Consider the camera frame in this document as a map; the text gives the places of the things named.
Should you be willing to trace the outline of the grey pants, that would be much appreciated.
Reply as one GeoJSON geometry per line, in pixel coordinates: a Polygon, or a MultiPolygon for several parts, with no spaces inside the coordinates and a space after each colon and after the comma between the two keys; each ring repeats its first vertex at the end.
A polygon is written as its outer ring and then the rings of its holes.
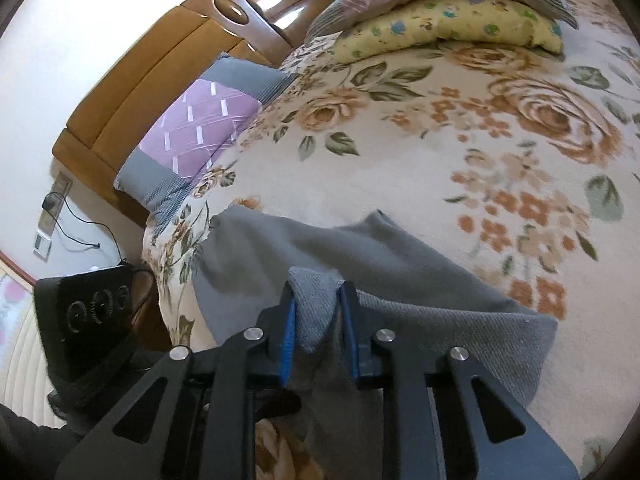
{"type": "Polygon", "coordinates": [[[329,478],[382,474],[382,398],[355,387],[341,348],[336,293],[347,281],[361,304],[416,338],[419,348],[468,349],[518,402],[532,402],[558,328],[550,316],[503,296],[381,211],[351,226],[321,229],[232,206],[213,218],[193,254],[198,306],[222,344],[292,287],[288,384],[303,407],[280,425],[306,444],[329,478]]]}

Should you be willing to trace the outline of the purple grey pillow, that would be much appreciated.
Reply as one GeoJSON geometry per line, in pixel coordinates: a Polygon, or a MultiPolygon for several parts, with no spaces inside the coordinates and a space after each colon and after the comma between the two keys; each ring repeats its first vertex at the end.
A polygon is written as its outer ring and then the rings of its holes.
{"type": "Polygon", "coordinates": [[[114,188],[149,211],[156,232],[294,74],[224,52],[145,133],[120,168],[114,188]]]}

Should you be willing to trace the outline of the floral bed blanket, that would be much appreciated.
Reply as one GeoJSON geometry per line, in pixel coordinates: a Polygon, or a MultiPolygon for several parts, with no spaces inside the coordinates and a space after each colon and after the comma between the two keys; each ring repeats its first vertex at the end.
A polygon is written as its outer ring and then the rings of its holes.
{"type": "Polygon", "coordinates": [[[175,344],[221,342],[209,281],[247,284],[208,239],[226,210],[336,228],[383,211],[556,328],[532,404],[592,476],[639,405],[639,45],[612,0],[566,0],[559,55],[441,42],[341,65],[331,38],[292,53],[295,84],[206,171],[143,252],[175,344]]]}

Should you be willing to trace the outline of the wooden headboard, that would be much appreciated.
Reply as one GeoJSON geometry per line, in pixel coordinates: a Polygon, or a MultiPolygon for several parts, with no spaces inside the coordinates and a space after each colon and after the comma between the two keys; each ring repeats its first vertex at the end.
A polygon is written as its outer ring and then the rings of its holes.
{"type": "Polygon", "coordinates": [[[138,226],[149,213],[114,189],[160,112],[221,52],[279,66],[334,0],[184,0],[165,13],[80,102],[52,154],[138,226]]]}

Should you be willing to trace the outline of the yellow floral pillow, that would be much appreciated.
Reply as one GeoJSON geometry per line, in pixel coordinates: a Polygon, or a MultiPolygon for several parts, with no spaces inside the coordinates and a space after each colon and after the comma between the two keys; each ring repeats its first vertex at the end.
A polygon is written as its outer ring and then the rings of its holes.
{"type": "Polygon", "coordinates": [[[494,42],[563,52],[560,26],[512,0],[421,0],[345,30],[330,53],[350,64],[442,41],[494,42]]]}

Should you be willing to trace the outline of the wall socket panel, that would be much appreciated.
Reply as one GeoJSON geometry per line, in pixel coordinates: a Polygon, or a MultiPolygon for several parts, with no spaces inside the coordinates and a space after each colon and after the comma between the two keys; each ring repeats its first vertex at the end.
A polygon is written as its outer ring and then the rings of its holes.
{"type": "Polygon", "coordinates": [[[43,197],[41,214],[34,240],[34,253],[43,261],[47,261],[52,247],[52,234],[58,226],[58,217],[64,207],[64,200],[70,192],[73,180],[60,172],[54,179],[51,189],[43,197]]]}

